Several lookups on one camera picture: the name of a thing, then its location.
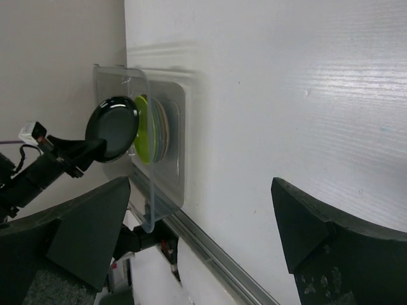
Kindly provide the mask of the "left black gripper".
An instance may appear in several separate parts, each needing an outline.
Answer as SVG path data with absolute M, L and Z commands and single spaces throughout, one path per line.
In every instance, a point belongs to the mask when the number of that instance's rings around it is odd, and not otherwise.
M 25 207 L 64 173 L 82 177 L 79 165 L 97 161 L 107 147 L 104 139 L 64 140 L 49 135 L 47 140 L 52 145 L 38 145 L 42 155 L 1 188 L 2 210 Z

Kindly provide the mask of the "lime green plate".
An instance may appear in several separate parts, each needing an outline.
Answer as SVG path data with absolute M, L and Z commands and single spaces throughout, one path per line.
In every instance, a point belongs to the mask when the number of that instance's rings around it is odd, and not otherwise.
M 148 120 L 148 99 L 146 95 L 139 95 L 134 99 L 134 103 L 139 111 L 139 128 L 134 139 L 134 147 L 139 159 L 144 164 L 150 164 L 156 155 L 158 147 L 156 126 L 149 128 Z

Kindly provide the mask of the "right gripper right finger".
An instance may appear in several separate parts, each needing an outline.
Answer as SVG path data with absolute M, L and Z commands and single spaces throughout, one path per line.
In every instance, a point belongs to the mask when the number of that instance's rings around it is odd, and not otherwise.
M 302 304 L 406 304 L 406 233 L 324 203 L 281 178 L 271 194 Z

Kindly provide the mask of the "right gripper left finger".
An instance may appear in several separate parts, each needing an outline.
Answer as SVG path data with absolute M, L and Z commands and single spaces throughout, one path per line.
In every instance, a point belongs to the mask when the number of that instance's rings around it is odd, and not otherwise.
M 130 197 L 119 177 L 86 194 L 1 224 L 1 304 L 93 304 Z

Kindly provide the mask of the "black glossy plate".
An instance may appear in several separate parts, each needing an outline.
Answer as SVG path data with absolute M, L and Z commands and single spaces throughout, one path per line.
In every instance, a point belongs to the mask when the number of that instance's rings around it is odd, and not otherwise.
M 139 110 L 126 96 L 113 96 L 99 104 L 86 126 L 86 140 L 105 140 L 105 148 L 95 161 L 107 163 L 118 159 L 132 145 L 139 128 Z

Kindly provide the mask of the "cream plate black patch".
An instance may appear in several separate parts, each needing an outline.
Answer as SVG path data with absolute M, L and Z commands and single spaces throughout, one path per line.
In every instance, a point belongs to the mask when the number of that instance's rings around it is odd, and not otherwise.
M 164 127 L 165 127 L 165 150 L 164 155 L 166 155 L 169 149 L 169 142 L 170 142 L 170 128 L 169 128 L 169 120 L 165 108 L 160 104 L 160 109 L 163 115 Z

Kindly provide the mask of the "blue white patterned plate front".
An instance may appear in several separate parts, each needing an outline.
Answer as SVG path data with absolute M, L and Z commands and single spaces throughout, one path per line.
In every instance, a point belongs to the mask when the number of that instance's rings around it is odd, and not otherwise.
M 165 150 L 165 127 L 159 101 L 157 101 L 157 99 L 154 98 L 152 100 L 152 104 L 156 128 L 156 137 L 155 137 L 156 149 L 154 155 L 154 162 L 157 163 L 163 158 Z

